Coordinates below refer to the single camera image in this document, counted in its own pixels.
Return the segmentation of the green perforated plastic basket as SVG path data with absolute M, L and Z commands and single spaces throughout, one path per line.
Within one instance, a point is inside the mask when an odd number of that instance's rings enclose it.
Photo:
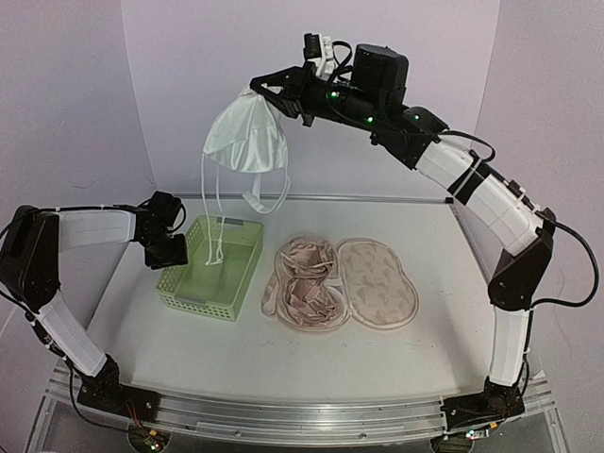
M 156 292 L 168 307 L 234 322 L 263 248 L 260 222 L 203 215 L 186 233 L 188 263 L 162 271 Z

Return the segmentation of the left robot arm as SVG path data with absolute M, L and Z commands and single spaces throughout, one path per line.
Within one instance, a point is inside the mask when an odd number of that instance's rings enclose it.
M 64 252 L 106 243 L 137 243 L 153 270 L 187 263 L 187 245 L 177 232 L 186 217 L 173 197 L 139 206 L 36 208 L 22 205 L 1 231 L 2 297 L 25 312 L 43 343 L 91 378 L 109 356 L 91 339 L 62 293 Z

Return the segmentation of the pink satin lace bra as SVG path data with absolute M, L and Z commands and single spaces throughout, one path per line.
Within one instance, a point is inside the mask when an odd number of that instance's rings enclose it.
M 260 310 L 307 332 L 326 332 L 344 324 L 348 307 L 335 247 L 310 236 L 298 236 L 282 245 Z

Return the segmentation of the white satin bra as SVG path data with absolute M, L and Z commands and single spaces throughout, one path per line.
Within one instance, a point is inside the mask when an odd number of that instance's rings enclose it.
M 203 203 L 206 195 L 206 166 L 214 162 L 218 170 L 251 175 L 251 189 L 242 194 L 243 200 L 255 212 L 263 215 L 278 210 L 291 188 L 289 176 L 289 150 L 280 112 L 261 94 L 245 89 L 238 94 L 213 121 L 204 142 L 200 158 L 200 194 Z M 262 177 L 280 171 L 282 188 L 272 205 L 261 199 Z

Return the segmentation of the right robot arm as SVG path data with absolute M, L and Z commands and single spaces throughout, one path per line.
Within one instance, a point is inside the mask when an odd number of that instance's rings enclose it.
M 305 126 L 321 118 L 365 130 L 407 168 L 444 188 L 499 241 L 500 259 L 488 285 L 495 310 L 491 366 L 475 409 L 495 418 L 520 395 L 538 286 L 553 255 L 555 214 L 523 187 L 462 145 L 465 134 L 428 109 L 404 103 L 409 60 L 386 46 L 362 43 L 338 59 L 308 35 L 304 61 L 251 80 L 251 89 Z

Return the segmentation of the floral mesh laundry bag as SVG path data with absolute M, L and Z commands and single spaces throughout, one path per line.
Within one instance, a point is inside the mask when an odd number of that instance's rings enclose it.
M 398 329 L 414 319 L 418 292 L 389 246 L 365 238 L 332 245 L 338 254 L 348 319 L 376 330 Z

